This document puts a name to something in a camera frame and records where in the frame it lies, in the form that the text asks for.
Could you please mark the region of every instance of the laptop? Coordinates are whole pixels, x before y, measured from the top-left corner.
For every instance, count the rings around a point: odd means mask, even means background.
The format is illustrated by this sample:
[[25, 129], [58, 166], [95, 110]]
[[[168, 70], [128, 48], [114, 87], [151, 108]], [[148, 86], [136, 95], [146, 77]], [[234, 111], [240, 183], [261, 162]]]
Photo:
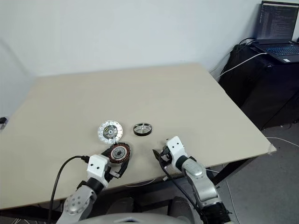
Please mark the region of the laptop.
[[299, 63], [299, 44], [290, 43], [298, 10], [296, 3], [262, 1], [253, 45], [283, 63]]

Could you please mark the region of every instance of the beige tabletop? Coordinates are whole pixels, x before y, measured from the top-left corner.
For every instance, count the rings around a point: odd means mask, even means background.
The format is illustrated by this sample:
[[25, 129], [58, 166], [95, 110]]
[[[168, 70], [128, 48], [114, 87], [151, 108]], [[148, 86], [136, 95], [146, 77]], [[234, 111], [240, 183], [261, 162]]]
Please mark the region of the beige tabletop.
[[[127, 171], [110, 188], [162, 176], [152, 149], [175, 135], [205, 166], [276, 150], [198, 64], [41, 77], [0, 133], [0, 209], [49, 201], [66, 159], [109, 147], [97, 136], [106, 120], [122, 125], [121, 141], [132, 148]], [[150, 135], [134, 135], [140, 122], [152, 124]], [[83, 161], [70, 162], [55, 198], [86, 177]]]

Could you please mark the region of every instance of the white wall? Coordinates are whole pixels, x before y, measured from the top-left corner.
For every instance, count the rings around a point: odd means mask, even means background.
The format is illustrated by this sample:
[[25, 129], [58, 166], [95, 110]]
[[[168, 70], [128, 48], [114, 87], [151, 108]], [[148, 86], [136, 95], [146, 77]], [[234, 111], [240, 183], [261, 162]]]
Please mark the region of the white wall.
[[25, 99], [34, 77], [0, 38], [0, 117], [10, 117]]
[[252, 36], [260, 2], [0, 0], [0, 38], [38, 76], [185, 62], [211, 70]]

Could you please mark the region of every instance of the circular metal component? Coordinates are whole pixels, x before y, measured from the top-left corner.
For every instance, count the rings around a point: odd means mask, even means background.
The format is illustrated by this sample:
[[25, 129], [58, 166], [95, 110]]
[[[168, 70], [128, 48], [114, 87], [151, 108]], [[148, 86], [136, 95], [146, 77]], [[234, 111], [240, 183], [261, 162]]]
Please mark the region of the circular metal component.
[[130, 157], [131, 149], [126, 143], [117, 143], [110, 147], [109, 160], [111, 163], [122, 163]]
[[152, 126], [148, 123], [139, 123], [133, 127], [135, 135], [146, 136], [149, 135], [152, 131]]
[[98, 137], [102, 142], [114, 144], [122, 137], [122, 127], [118, 122], [108, 120], [98, 128]]

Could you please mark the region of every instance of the copper coil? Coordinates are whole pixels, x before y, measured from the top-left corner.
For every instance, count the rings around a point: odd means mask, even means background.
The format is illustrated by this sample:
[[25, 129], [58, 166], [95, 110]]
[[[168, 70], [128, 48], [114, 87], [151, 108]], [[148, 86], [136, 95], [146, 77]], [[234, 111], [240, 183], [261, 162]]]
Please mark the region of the copper coil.
[[[116, 159], [114, 156], [113, 156], [113, 152], [116, 148], [118, 147], [123, 147], [126, 149], [126, 154], [124, 156], [121, 157], [121, 159]], [[126, 143], [117, 143], [117, 144], [114, 144], [111, 146], [111, 150], [109, 152], [109, 160], [111, 163], [122, 163], [122, 162], [125, 162], [127, 161], [129, 158], [130, 158], [130, 146]]]

